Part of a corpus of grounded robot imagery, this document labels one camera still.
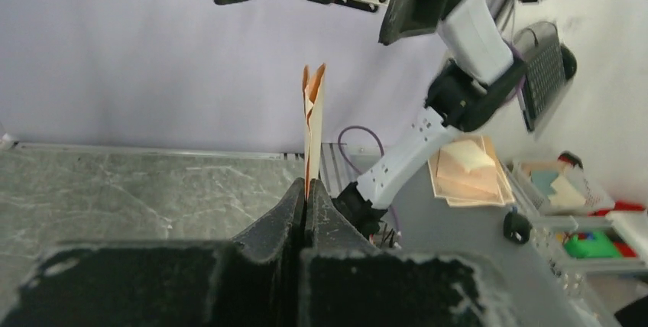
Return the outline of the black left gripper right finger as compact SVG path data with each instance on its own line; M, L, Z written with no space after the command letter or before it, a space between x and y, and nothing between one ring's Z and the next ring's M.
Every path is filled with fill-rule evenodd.
M311 245L300 255L302 326L578 326L544 260L501 234L502 215L475 229L418 206L400 251L372 245L312 181Z

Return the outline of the cream lined letter paper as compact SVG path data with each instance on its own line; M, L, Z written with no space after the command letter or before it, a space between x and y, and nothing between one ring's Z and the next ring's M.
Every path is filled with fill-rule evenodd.
M303 69L304 160L305 197L309 197L311 182L318 178L321 163L322 119L324 106L326 64L311 74Z

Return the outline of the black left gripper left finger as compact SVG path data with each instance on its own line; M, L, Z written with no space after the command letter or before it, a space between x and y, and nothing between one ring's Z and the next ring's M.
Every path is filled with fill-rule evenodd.
M66 241L3 326L294 326L305 183L225 240Z

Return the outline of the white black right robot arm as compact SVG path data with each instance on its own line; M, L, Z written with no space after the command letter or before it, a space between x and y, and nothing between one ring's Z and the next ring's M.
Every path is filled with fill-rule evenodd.
M250 0L214 0L230 5ZM322 5L335 0L305 0ZM438 34L451 58L431 82L423 108L407 133L334 199L337 210L365 237L412 175L457 135L479 129L503 105L525 73L502 38L487 0L353 0L385 4L378 40Z

